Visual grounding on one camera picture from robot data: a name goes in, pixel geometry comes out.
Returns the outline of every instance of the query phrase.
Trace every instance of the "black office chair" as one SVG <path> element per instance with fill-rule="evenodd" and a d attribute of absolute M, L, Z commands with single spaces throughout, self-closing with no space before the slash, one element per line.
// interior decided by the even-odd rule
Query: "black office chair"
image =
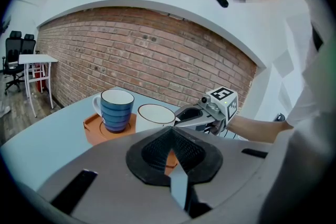
<path fill-rule="evenodd" d="M 33 54 L 36 41 L 34 35 L 25 34 L 25 38 L 22 43 L 21 54 Z"/>
<path fill-rule="evenodd" d="M 20 82 L 25 82 L 20 80 L 24 75 L 18 76 L 18 73 L 24 71 L 24 65 L 12 64 L 13 62 L 19 61 L 19 55 L 22 49 L 21 31 L 10 32 L 9 38 L 6 39 L 6 57 L 2 58 L 3 73 L 5 75 L 13 76 L 13 80 L 6 83 L 5 95 L 7 95 L 7 90 L 12 85 L 16 85 L 20 92 Z"/>

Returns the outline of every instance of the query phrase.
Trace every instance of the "wooden floor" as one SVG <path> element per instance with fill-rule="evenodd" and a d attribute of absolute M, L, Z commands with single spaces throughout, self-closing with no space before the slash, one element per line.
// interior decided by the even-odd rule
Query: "wooden floor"
<path fill-rule="evenodd" d="M 12 76 L 8 78 L 5 77 L 5 75 L 0 73 L 0 101 L 3 102 L 4 106 L 9 105 L 11 111 L 0 118 L 0 145 L 6 143 L 25 128 L 60 109 L 55 102 L 53 102 L 54 109 L 51 109 L 48 93 L 46 91 L 40 93 L 36 88 L 36 84 L 31 83 L 31 97 L 37 116 L 34 117 L 29 99 L 26 95 L 25 84 L 20 83 L 21 92 L 13 85 L 7 90 L 7 95 L 5 95 L 6 82 L 13 79 Z"/>

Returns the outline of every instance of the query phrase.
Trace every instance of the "white table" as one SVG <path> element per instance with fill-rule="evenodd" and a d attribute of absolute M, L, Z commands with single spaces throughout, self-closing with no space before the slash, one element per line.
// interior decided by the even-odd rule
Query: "white table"
<path fill-rule="evenodd" d="M 30 82 L 35 82 L 35 81 L 42 81 L 42 80 L 48 80 L 48 88 L 49 88 L 49 97 L 50 97 L 50 104 L 51 104 L 51 108 L 54 108 L 53 105 L 53 100 L 51 98 L 51 83 L 50 83 L 50 71 L 51 71 L 51 63 L 52 62 L 58 62 L 57 59 L 46 55 L 46 54 L 23 54 L 19 56 L 19 65 L 24 65 L 25 69 L 24 69 L 24 73 L 25 73 L 25 85 L 26 85 L 26 93 L 27 96 L 29 98 L 30 101 L 30 106 L 32 107 L 34 116 L 36 117 L 36 113 L 34 110 L 34 106 L 33 106 L 33 101 L 32 101 L 32 96 L 30 93 L 30 87 L 29 87 L 29 83 Z M 39 78 L 35 78 L 35 76 L 32 79 L 29 79 L 29 65 L 34 64 L 34 63 L 39 63 L 40 66 L 42 68 L 40 68 L 40 77 Z M 48 76 L 45 76 L 45 72 L 44 72 L 44 63 L 48 63 Z"/>
<path fill-rule="evenodd" d="M 179 107 L 115 87 L 134 96 L 132 113 L 143 104 L 159 104 L 176 111 Z M 86 139 L 83 121 L 95 114 L 93 96 L 36 122 L 0 147 L 4 162 L 15 180 L 37 190 L 58 169 L 92 147 Z"/>

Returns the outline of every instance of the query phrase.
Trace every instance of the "black rectangular strip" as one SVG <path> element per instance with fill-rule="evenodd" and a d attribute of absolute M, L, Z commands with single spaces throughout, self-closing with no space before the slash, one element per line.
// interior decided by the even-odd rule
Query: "black rectangular strip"
<path fill-rule="evenodd" d="M 70 214 L 84 193 L 88 190 L 97 173 L 81 171 L 51 202 L 53 206 L 63 213 Z"/>
<path fill-rule="evenodd" d="M 255 156 L 255 157 L 263 158 L 263 159 L 266 158 L 268 154 L 267 152 L 253 150 L 252 148 L 245 148 L 241 152 L 247 155 L 251 155 L 251 156 Z"/>
<path fill-rule="evenodd" d="M 194 186 L 188 183 L 184 211 L 186 211 L 191 218 L 197 218 L 210 210 L 212 210 L 212 208 L 208 204 L 198 200 Z"/>

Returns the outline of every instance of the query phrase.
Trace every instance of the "human arm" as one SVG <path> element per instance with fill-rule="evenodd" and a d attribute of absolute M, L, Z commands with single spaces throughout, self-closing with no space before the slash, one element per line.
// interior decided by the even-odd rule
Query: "human arm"
<path fill-rule="evenodd" d="M 281 131 L 292 129 L 293 127 L 283 122 L 256 121 L 234 116 L 227 129 L 250 141 L 273 143 Z"/>

